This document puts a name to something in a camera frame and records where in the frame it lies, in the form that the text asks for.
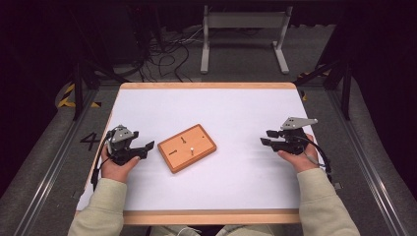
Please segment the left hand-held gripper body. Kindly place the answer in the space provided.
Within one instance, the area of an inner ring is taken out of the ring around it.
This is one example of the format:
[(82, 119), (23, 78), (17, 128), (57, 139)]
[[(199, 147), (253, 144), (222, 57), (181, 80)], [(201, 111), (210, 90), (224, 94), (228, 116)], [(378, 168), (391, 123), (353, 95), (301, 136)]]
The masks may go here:
[(129, 138), (132, 133), (123, 125), (119, 125), (107, 132), (105, 138), (107, 152), (114, 163), (124, 165), (135, 156), (138, 156), (140, 159), (147, 158), (148, 153), (140, 152), (140, 147), (130, 148), (132, 139)]

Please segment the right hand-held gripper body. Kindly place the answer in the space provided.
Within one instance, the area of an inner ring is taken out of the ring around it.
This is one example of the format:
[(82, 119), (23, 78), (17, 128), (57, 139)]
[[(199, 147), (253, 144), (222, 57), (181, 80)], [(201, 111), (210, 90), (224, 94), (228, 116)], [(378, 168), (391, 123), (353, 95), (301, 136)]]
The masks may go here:
[(277, 149), (296, 155), (302, 153), (309, 143), (303, 128), (317, 123), (317, 119), (288, 117), (278, 132), (284, 141), (277, 144)]

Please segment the orange wooden block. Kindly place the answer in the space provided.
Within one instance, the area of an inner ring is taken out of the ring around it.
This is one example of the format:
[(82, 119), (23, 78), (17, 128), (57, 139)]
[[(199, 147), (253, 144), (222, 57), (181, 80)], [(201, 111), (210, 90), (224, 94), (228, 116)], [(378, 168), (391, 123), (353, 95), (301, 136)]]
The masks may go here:
[[(174, 135), (157, 147), (172, 173), (183, 170), (217, 149), (201, 124)], [(191, 155), (190, 148), (194, 148), (194, 155)]]

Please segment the person's left hand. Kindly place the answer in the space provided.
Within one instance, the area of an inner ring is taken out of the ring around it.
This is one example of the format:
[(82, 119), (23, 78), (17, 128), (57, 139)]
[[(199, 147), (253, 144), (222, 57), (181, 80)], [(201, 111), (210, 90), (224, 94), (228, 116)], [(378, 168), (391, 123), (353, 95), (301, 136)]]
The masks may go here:
[(131, 170), (140, 162), (138, 156), (133, 157), (124, 165), (114, 163), (108, 156), (107, 147), (101, 151), (101, 177), (126, 183)]

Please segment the person's right hand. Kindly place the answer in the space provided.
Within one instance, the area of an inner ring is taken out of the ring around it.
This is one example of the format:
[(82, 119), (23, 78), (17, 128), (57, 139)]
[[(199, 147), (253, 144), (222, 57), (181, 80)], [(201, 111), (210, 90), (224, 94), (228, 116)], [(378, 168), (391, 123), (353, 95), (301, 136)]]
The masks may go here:
[(297, 173), (319, 168), (318, 154), (312, 144), (308, 144), (305, 150), (299, 155), (284, 150), (280, 150), (277, 154), (288, 161)]

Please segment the black metal stand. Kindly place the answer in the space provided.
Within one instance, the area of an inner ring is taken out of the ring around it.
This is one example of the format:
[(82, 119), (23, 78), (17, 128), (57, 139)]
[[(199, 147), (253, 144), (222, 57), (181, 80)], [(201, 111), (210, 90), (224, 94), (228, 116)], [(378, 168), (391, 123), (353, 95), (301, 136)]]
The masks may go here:
[(299, 75), (293, 82), (295, 86), (302, 86), (319, 75), (327, 73), (323, 81), (323, 87), (327, 90), (335, 90), (342, 83), (340, 109), (346, 120), (349, 120), (349, 99), (351, 88), (351, 69), (348, 64), (346, 46), (351, 27), (350, 15), (352, 11), (346, 8), (336, 24), (325, 49), (315, 67), (315, 70), (304, 75)]
[(81, 118), (85, 107), (83, 86), (97, 90), (100, 87), (100, 78), (96, 71), (106, 78), (119, 84), (127, 83), (128, 80), (114, 73), (109, 60), (104, 55), (104, 43), (98, 33), (96, 23), (90, 14), (88, 7), (80, 5), (67, 5), (65, 10), (69, 14), (69, 22), (74, 27), (68, 32), (69, 42), (72, 47), (70, 55), (75, 61), (73, 67), (73, 83), (75, 86), (75, 115), (74, 121)]

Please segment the person's lap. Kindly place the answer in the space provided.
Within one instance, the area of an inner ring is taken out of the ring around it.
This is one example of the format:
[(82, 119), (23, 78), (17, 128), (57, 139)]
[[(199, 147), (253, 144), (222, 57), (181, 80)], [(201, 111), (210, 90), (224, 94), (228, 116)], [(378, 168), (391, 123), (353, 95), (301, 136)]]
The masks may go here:
[(147, 236), (275, 236), (267, 225), (151, 226)]

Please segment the aluminium floor rail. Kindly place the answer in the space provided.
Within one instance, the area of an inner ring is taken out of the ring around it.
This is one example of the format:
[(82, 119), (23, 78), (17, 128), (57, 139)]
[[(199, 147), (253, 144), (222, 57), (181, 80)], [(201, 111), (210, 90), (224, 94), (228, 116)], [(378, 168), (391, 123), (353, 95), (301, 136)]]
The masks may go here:
[(83, 108), (79, 113), (77, 119), (70, 123), (70, 127), (65, 134), (64, 140), (62, 141), (60, 147), (58, 148), (53, 160), (51, 161), (50, 166), (48, 167), (47, 171), (45, 172), (42, 180), (40, 181), (38, 187), (36, 188), (36, 192), (28, 206), (22, 220), (19, 223), (19, 226), (15, 230), (13, 236), (28, 236), (50, 191), (53, 188), (53, 185), (59, 175), (60, 170), (64, 164), (68, 156), (68, 152), (70, 149), (70, 145), (75, 138), (83, 119), (85, 118), (90, 105), (93, 103), (97, 95), (97, 91), (95, 89), (88, 90), (86, 92), (86, 97), (82, 101)]
[(336, 110), (338, 119), (340, 120), (350, 143), (354, 148), (355, 158), (380, 209), (380, 212), (384, 217), (390, 234), (392, 236), (410, 236), (393, 205), (385, 184), (383, 183), (375, 166), (370, 161), (369, 156), (365, 152), (352, 123), (345, 118), (336, 92), (331, 90), (327, 92), (327, 95), (331, 105)]

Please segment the white metal stand frame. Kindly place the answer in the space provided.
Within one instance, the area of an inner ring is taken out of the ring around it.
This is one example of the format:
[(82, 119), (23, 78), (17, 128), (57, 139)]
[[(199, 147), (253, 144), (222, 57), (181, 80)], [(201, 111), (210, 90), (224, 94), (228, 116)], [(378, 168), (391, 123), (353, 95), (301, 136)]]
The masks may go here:
[(205, 5), (203, 18), (203, 49), (201, 73), (209, 72), (209, 30), (210, 29), (279, 29), (277, 40), (271, 43), (282, 74), (289, 68), (282, 51), (283, 40), (289, 26), (293, 7), (278, 12), (212, 12)]

